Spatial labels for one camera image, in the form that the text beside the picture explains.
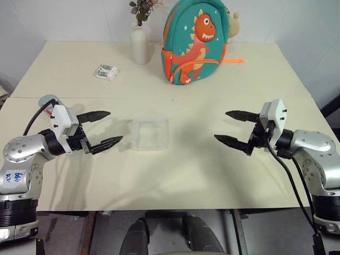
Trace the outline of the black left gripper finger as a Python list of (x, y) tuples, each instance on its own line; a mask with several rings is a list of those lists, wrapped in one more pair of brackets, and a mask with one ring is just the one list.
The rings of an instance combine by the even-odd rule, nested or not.
[(99, 111), (92, 111), (83, 114), (77, 115), (77, 119), (79, 124), (87, 123), (87, 122), (95, 122), (105, 118), (106, 116), (110, 115), (111, 113), (104, 110)]
[(119, 143), (122, 139), (123, 139), (123, 136), (111, 137), (111, 138), (105, 139), (101, 141), (99, 144), (95, 146), (91, 146), (91, 153), (95, 155), (105, 150), (108, 150), (114, 145), (116, 145), (117, 143)]

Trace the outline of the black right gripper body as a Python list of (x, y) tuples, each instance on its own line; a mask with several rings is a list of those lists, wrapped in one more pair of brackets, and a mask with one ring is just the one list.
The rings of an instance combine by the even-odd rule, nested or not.
[(251, 156), (254, 148), (267, 148), (267, 140), (273, 137), (276, 126), (274, 121), (269, 121), (268, 124), (263, 127), (260, 122), (259, 114), (251, 114), (247, 120), (255, 123), (245, 150), (245, 153), (248, 156)]

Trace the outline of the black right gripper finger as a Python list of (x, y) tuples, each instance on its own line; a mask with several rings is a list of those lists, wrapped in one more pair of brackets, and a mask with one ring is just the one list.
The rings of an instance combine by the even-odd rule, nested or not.
[(242, 110), (231, 110), (225, 113), (227, 116), (242, 122), (253, 122), (259, 121), (259, 114), (250, 113)]
[(233, 149), (244, 152), (246, 155), (250, 156), (252, 154), (252, 149), (249, 147), (248, 143), (239, 141), (237, 138), (230, 137), (228, 135), (218, 135), (215, 134), (214, 137), (221, 143), (231, 147)]

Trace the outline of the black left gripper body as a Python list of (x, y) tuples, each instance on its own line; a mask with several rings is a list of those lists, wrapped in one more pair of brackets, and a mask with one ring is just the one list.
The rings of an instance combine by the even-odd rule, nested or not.
[(91, 144), (81, 124), (77, 127), (74, 135), (67, 138), (67, 144), (72, 151), (83, 150), (85, 154), (92, 153)]

